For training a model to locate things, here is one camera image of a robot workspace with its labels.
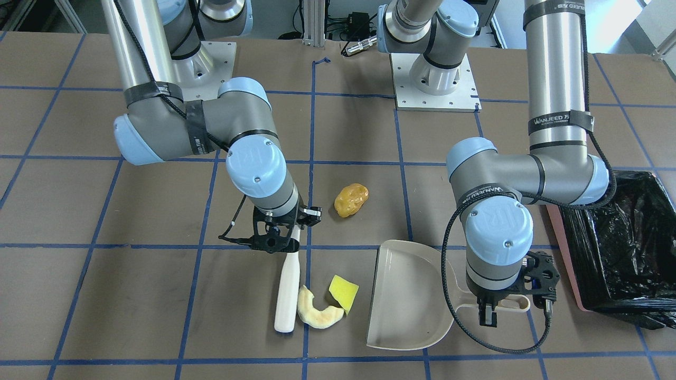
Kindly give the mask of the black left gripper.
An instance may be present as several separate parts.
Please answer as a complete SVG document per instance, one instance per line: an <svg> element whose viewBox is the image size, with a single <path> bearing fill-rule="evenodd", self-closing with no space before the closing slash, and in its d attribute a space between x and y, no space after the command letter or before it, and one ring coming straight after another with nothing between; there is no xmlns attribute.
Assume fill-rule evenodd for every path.
<svg viewBox="0 0 676 380"><path fill-rule="evenodd" d="M551 317L552 305L556 301L556 284L560 274L553 256L545 252L527 252L514 281L497 290L475 286L480 326L497 327L497 307L509 295L532 295L534 305Z"/></svg>

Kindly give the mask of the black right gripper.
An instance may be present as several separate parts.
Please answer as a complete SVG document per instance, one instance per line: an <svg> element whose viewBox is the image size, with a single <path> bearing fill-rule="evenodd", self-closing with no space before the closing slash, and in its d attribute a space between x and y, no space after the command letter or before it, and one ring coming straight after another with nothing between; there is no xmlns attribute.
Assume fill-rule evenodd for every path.
<svg viewBox="0 0 676 380"><path fill-rule="evenodd" d="M253 209L253 235L251 249L268 253L293 253L299 250L299 238L292 237L294 226L314 226L323 215L319 206L306 207L296 204L294 209L282 216L265 215L258 208Z"/></svg>

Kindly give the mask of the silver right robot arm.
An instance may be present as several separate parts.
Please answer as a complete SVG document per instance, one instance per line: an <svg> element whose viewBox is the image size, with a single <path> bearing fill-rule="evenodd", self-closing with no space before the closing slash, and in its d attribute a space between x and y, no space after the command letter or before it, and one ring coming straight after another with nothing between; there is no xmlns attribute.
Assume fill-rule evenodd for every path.
<svg viewBox="0 0 676 380"><path fill-rule="evenodd" d="M120 153L133 165L227 154L230 180L253 203L253 235L222 240L268 253L297 252L299 232L321 221L287 170L260 82L230 77L217 38L246 34L249 1L104 1L127 113Z"/></svg>

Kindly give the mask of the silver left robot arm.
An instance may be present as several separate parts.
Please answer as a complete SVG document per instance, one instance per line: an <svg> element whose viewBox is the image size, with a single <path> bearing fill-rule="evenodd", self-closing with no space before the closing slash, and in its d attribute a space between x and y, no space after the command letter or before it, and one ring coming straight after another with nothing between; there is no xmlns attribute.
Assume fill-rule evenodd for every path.
<svg viewBox="0 0 676 380"><path fill-rule="evenodd" d="M465 79L461 64L480 18L464 1L391 1L377 19L378 49L415 54L412 88L448 96ZM480 325L496 326L495 308L522 292L522 259L533 242L527 204L584 208L613 192L606 158L588 153L594 117L588 104L583 1L526 1L529 153L500 154L490 140L461 140L447 154L447 176L466 237L466 281Z"/></svg>

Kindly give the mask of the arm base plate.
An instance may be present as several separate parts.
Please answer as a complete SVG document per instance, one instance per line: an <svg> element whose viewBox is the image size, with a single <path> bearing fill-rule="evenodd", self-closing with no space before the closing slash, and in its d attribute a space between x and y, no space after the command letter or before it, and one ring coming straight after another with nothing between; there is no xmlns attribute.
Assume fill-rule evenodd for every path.
<svg viewBox="0 0 676 380"><path fill-rule="evenodd" d="M235 42L203 42L192 57L174 60L183 100L216 99L220 86L232 78L236 52Z"/></svg>
<svg viewBox="0 0 676 380"><path fill-rule="evenodd" d="M391 53L398 110L474 112L482 109L467 56L455 68L430 65L420 54Z"/></svg>

